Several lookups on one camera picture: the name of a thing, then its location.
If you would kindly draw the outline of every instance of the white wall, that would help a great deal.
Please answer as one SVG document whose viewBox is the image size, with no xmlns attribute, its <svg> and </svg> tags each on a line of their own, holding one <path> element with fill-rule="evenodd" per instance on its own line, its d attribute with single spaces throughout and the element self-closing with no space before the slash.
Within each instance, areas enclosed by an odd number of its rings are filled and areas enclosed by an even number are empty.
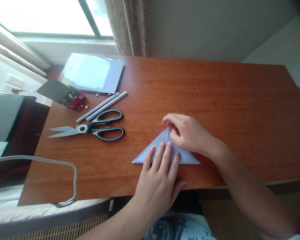
<svg viewBox="0 0 300 240">
<path fill-rule="evenodd" d="M 300 14 L 242 62 L 285 65 L 300 87 Z"/>
<path fill-rule="evenodd" d="M 151 0 L 152 56 L 241 62 L 300 13 L 293 0 Z"/>
<path fill-rule="evenodd" d="M 41 83 L 38 83 L 37 81 L 24 75 L 23 73 L 20 73 L 19 71 L 13 69 L 12 67 L 9 67 L 4 63 L 0 62 L 0 91 L 2 90 L 2 84 L 8 80 L 9 74 L 12 74 L 25 81 L 24 86 L 22 88 L 23 90 L 36 91 L 40 86 L 42 86 Z M 35 96 L 37 97 L 37 102 L 48 106 L 50 106 L 52 103 L 52 100 L 40 95 L 39 93 L 19 92 L 17 95 Z"/>
</svg>

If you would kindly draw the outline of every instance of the scissor blade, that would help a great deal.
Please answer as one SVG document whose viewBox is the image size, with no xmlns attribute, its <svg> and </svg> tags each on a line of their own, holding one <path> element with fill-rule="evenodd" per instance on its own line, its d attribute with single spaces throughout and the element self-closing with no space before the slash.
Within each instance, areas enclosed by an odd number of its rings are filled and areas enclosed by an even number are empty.
<svg viewBox="0 0 300 240">
<path fill-rule="evenodd" d="M 72 131 L 69 131 L 69 132 L 58 133 L 58 134 L 49 136 L 48 138 L 53 138 L 53 137 L 66 137 L 66 136 L 71 136 L 71 135 L 75 135 L 75 134 L 79 134 L 79 132 L 78 132 L 77 129 L 72 130 Z"/>
<path fill-rule="evenodd" d="M 58 131 L 58 132 L 69 132 L 69 131 L 76 130 L 76 128 L 66 126 L 66 127 L 50 128 L 48 130 L 49 131 Z"/>
</svg>

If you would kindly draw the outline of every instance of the hand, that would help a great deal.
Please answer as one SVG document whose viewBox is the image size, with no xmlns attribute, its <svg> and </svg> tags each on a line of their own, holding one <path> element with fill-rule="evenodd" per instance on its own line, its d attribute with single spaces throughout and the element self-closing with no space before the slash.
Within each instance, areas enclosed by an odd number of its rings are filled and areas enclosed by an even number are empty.
<svg viewBox="0 0 300 240">
<path fill-rule="evenodd" d="M 177 181 L 180 153 L 175 152 L 172 164 L 169 168 L 172 143 L 168 142 L 166 148 L 162 142 L 151 164 L 154 146 L 150 148 L 144 160 L 135 195 L 129 203 L 143 213 L 143 220 L 149 220 L 153 224 L 173 204 L 183 181 Z"/>
<path fill-rule="evenodd" d="M 167 124 L 171 131 L 170 138 L 178 147 L 200 153 L 211 160 L 226 147 L 193 117 L 170 113 L 163 118 L 162 123 Z"/>
</svg>

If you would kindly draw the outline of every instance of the paper triangle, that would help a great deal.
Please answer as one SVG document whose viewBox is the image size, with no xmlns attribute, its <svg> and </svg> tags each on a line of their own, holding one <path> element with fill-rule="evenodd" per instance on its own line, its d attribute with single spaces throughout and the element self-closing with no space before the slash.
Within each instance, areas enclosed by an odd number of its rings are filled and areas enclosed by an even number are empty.
<svg viewBox="0 0 300 240">
<path fill-rule="evenodd" d="M 163 130 L 162 133 L 159 134 L 159 136 L 156 137 L 155 140 L 152 141 L 152 143 L 149 144 L 149 146 L 147 146 L 142 153 L 140 153 L 140 155 L 138 157 L 136 157 L 135 160 L 132 161 L 132 163 L 143 163 L 144 159 L 146 158 L 147 152 L 149 150 L 149 148 L 154 145 L 155 146 L 155 150 L 154 153 L 152 155 L 152 159 L 151 159 L 151 163 L 153 162 L 154 159 L 154 155 L 155 152 L 157 151 L 160 143 L 162 141 L 165 141 L 165 143 L 167 144 L 168 141 L 172 142 L 172 151 L 171 151 L 171 159 L 170 162 L 172 162 L 173 156 L 174 156 L 174 152 L 175 151 L 179 151 L 180 152 L 180 161 L 179 164 L 201 164 L 193 155 L 191 152 L 183 150 L 181 148 L 179 148 L 177 145 L 175 145 L 173 143 L 173 141 L 170 139 L 170 131 L 166 128 L 165 130 Z"/>
</svg>

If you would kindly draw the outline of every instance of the curtain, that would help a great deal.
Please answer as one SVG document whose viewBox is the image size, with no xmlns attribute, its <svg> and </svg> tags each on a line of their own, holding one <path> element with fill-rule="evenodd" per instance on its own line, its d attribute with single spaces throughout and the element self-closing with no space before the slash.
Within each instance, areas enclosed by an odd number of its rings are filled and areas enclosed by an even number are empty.
<svg viewBox="0 0 300 240">
<path fill-rule="evenodd" d="M 47 81 L 42 69 L 50 68 L 49 61 L 1 26 L 0 61 L 42 84 Z"/>
<path fill-rule="evenodd" d="M 120 55 L 149 56 L 148 0 L 104 0 Z"/>
</svg>

